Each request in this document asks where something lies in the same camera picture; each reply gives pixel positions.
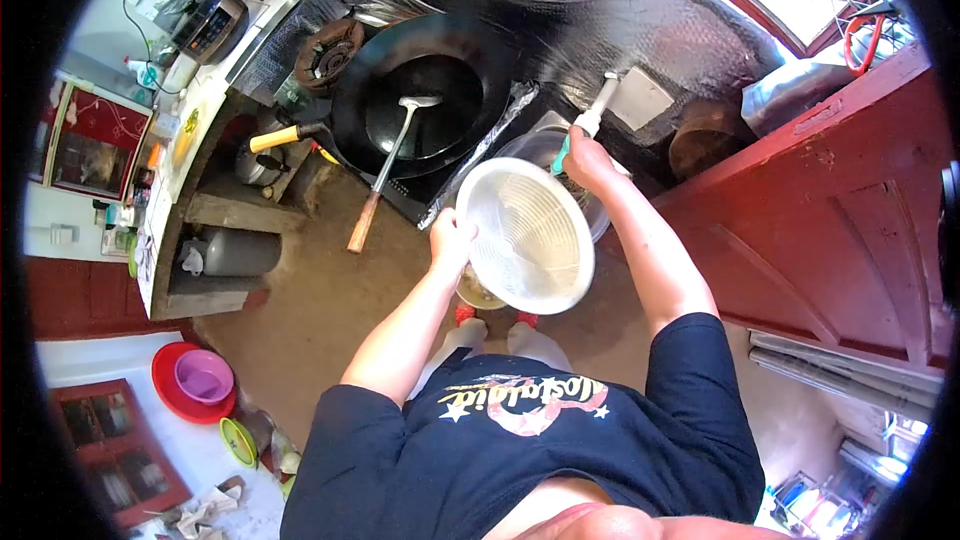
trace wooden handle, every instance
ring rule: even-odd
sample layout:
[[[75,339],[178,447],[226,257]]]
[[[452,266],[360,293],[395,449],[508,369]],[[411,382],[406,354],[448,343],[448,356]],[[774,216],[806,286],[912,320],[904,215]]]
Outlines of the wooden handle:
[[[249,151],[260,152],[262,150],[270,149],[270,147],[278,147],[280,145],[295,142],[299,139],[300,136],[297,133],[297,126],[291,125],[290,127],[284,127],[278,132],[270,132],[269,134],[264,134],[263,136],[254,136],[250,138]]]
[[[380,200],[380,192],[371,191],[366,198],[363,210],[360,211],[360,218],[357,224],[353,226],[353,234],[350,236],[350,243],[346,245],[346,250],[355,255],[359,255],[363,250],[364,243],[367,241],[367,234],[370,232],[370,226],[374,223],[374,213],[377,212],[377,203]]]

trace red bowl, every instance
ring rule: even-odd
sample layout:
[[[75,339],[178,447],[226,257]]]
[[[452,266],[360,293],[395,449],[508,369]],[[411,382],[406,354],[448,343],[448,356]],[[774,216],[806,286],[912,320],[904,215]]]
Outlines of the red bowl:
[[[189,342],[171,342],[156,351],[150,366],[153,387],[167,409],[181,419],[200,425],[219,424],[223,417],[227,417],[234,410],[236,388],[231,389],[222,401],[215,404],[203,404],[187,396],[177,384],[174,368],[180,357],[187,351],[194,350],[202,349]]]

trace black t-shirt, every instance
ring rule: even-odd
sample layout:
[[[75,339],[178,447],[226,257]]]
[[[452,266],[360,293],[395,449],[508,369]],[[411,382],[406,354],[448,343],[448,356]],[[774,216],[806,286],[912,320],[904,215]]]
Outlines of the black t-shirt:
[[[452,361],[402,411],[352,385],[320,396],[282,538],[480,538],[554,476],[654,517],[757,516],[763,470],[713,315],[656,335],[646,396],[519,356]]]

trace purple bowl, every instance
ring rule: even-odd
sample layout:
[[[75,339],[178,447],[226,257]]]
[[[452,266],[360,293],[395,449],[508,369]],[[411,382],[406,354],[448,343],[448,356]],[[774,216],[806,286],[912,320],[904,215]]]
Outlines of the purple bowl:
[[[197,349],[183,353],[174,365],[176,385],[193,400],[213,405],[234,388],[234,371],[220,354]]]

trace soap bottle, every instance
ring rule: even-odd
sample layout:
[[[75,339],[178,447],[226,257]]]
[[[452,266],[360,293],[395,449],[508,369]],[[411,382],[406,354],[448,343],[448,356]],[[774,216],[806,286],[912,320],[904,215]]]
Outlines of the soap bottle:
[[[136,83],[150,90],[160,90],[164,69],[149,61],[133,61],[129,56],[123,58],[126,68],[136,76]]]

